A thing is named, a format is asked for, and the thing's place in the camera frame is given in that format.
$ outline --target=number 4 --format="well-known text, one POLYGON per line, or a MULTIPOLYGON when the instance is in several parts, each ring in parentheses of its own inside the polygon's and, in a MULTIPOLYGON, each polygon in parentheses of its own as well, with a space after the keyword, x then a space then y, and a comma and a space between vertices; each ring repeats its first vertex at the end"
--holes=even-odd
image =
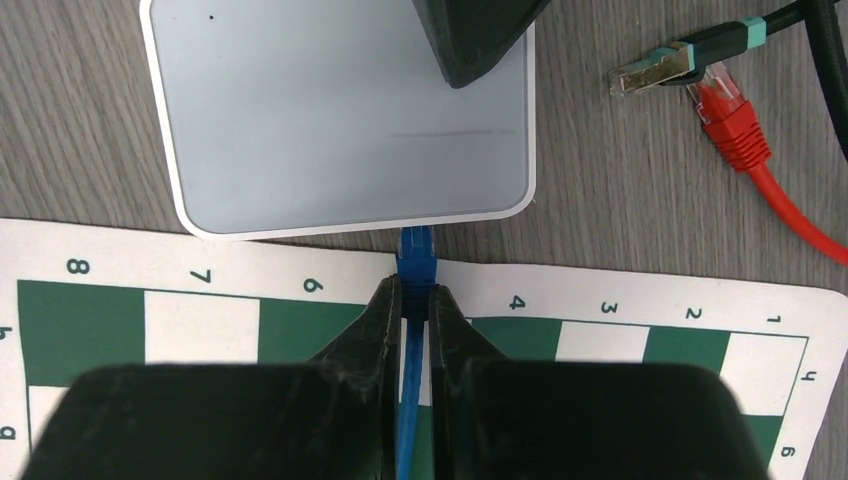
POLYGON ((527 304, 524 303, 524 300, 521 299, 518 295, 512 297, 512 303, 509 304, 509 308, 515 310, 516 308, 524 308, 527 304))

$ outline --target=red ethernet cable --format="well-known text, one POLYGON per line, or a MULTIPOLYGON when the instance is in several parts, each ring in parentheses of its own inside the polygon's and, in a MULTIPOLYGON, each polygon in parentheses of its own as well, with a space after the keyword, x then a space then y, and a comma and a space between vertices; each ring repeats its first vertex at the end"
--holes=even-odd
POLYGON ((848 248, 813 225, 775 181, 766 166, 771 150, 754 107, 745 100, 724 65, 719 62, 707 67, 703 80, 687 85, 687 89, 704 122, 704 131, 733 169, 751 177, 772 210, 804 241, 848 266, 848 248))

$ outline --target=scuff mark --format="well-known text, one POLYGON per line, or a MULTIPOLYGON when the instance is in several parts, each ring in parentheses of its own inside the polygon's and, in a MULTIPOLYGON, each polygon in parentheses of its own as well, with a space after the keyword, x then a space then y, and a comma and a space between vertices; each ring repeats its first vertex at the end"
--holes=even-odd
POLYGON ((470 135, 514 135, 512 130, 459 130, 456 132, 393 133, 392 138, 465 137, 470 135))

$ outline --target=number 8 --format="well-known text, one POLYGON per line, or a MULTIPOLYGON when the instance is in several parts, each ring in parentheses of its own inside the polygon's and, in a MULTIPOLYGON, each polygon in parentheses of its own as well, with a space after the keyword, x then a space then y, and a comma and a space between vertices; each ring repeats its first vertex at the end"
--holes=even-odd
POLYGON ((91 271, 91 266, 88 264, 87 261, 77 260, 76 258, 72 258, 72 259, 68 260, 68 263, 67 263, 66 266, 68 268, 68 272, 70 272, 74 275, 76 275, 78 273, 81 274, 81 275, 86 275, 88 272, 91 271))

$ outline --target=black cable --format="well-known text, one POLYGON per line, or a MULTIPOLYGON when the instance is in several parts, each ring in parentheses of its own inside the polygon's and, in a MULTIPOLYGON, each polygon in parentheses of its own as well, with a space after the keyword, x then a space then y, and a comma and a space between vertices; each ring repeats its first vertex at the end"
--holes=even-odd
POLYGON ((803 3, 803 0, 792 2, 780 10, 775 10, 763 17, 766 21, 766 35, 775 34, 804 20, 801 3, 803 3))
POLYGON ((848 159, 848 61, 832 0, 798 0, 830 120, 848 159))

